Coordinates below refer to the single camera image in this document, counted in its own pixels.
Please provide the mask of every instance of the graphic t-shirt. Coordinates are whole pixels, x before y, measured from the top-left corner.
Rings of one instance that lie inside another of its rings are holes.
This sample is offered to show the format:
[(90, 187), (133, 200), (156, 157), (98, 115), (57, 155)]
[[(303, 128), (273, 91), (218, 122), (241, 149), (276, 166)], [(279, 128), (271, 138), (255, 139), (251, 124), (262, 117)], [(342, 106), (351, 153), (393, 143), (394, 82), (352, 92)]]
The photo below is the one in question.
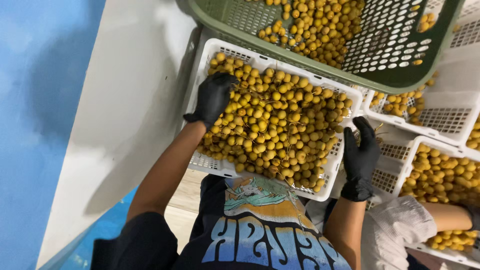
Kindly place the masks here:
[(96, 240), (91, 269), (351, 268), (288, 187), (263, 177), (209, 175), (190, 242), (180, 255), (164, 217), (148, 212), (125, 224), (119, 237)]

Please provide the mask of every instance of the blue lettering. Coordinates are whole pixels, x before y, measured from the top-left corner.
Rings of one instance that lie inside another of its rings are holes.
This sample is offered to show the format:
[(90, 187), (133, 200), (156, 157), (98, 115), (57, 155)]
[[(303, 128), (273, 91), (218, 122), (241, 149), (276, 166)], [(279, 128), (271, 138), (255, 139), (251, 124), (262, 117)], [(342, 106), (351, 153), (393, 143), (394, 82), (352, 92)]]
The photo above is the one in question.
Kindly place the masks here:
[[(317, 238), (311, 232), (303, 232), (295, 229), (299, 243), (306, 247), (300, 247), (300, 251), (315, 260), (321, 270), (331, 270), (325, 252), (322, 250)], [(316, 269), (315, 263), (311, 263), (310, 259), (303, 260), (303, 269)]]
[(333, 263), (334, 270), (350, 270), (351, 267), (347, 261), (340, 255), (333, 247), (330, 246), (330, 242), (325, 237), (318, 238), (318, 241), (324, 248), (325, 252), (335, 261)]
[(276, 228), (276, 236), (280, 245), (266, 225), (265, 231), (267, 233), (268, 242), (272, 247), (270, 257), (272, 259), (272, 268), (274, 269), (301, 269), (297, 251), (295, 249), (295, 237), (293, 235), (293, 228)]
[(268, 266), (267, 246), (260, 240), (265, 234), (264, 226), (254, 217), (239, 219), (238, 262), (251, 262)]
[(215, 251), (217, 245), (218, 248), (218, 260), (219, 261), (233, 261), (235, 257), (235, 230), (237, 228), (237, 222), (235, 220), (227, 221), (227, 229), (225, 232), (225, 217), (219, 218), (212, 230), (213, 242), (205, 252), (202, 262), (214, 261)]

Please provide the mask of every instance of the striped sleeve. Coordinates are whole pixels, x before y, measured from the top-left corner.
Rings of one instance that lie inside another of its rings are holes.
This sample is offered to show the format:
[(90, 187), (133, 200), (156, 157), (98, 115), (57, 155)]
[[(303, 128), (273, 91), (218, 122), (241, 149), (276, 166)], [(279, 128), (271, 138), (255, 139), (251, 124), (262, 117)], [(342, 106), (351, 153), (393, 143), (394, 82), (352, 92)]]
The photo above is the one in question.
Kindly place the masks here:
[(433, 217), (411, 196), (378, 205), (365, 214), (361, 238), (362, 268), (407, 270), (405, 243), (425, 242), (436, 233)]

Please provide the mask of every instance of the wooden floor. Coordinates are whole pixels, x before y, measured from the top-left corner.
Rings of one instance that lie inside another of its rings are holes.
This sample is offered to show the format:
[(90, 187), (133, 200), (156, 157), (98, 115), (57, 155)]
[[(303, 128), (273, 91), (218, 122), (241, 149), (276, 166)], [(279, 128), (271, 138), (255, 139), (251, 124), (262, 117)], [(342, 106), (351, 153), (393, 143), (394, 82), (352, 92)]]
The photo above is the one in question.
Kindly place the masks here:
[(188, 243), (200, 204), (200, 183), (208, 174), (188, 169), (177, 191), (168, 203), (165, 219), (178, 240), (177, 251)]

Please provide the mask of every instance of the black nitrile glove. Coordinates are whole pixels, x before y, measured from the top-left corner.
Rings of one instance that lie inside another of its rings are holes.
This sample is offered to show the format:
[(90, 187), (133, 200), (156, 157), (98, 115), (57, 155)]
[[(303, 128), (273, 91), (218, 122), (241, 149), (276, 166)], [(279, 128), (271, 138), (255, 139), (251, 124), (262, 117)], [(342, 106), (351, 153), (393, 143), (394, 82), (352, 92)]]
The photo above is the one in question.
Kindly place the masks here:
[(231, 84), (235, 83), (238, 79), (228, 73), (217, 72), (208, 76), (198, 87), (195, 112), (185, 114), (185, 120), (189, 123), (203, 121), (209, 130), (228, 105)]
[(380, 148), (375, 139), (375, 131), (365, 118), (355, 117), (353, 123), (360, 131), (360, 147), (357, 147), (352, 129), (345, 128), (343, 164), (347, 182), (341, 196), (352, 202), (362, 202), (373, 195), (372, 173), (380, 157)]
[(470, 215), (472, 215), (473, 227), (470, 230), (480, 231), (480, 208), (475, 206), (467, 206), (467, 210), (470, 212)]

